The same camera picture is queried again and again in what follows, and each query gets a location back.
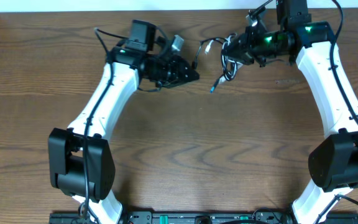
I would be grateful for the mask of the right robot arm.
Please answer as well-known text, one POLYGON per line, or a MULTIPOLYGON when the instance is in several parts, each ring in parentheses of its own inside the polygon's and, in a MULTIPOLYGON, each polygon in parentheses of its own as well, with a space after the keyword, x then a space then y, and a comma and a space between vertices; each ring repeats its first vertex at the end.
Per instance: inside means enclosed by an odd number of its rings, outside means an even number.
POLYGON ((326 21, 313 22, 305 0, 276 3, 279 30, 262 22, 265 6, 251 10, 245 32, 228 37, 221 51, 223 80, 240 65, 261 67, 287 55, 306 78, 323 123, 324 141, 310 153, 311 176, 278 223, 358 222, 358 216, 333 215, 331 209, 358 188, 358 99, 341 64, 339 32, 326 21))

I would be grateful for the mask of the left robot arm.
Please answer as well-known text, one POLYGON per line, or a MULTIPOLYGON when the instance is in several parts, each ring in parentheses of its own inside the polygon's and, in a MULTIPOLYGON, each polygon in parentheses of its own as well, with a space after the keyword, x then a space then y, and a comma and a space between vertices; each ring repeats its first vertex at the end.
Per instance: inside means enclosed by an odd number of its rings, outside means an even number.
POLYGON ((76 213, 53 213, 50 223, 124 223, 112 185, 116 168, 109 148, 114 127, 143 79, 155 90, 199 79, 180 55, 184 40, 168 38, 149 22, 132 21, 128 37, 106 49, 103 75, 83 111, 48 137, 50 183, 79 203, 76 213))

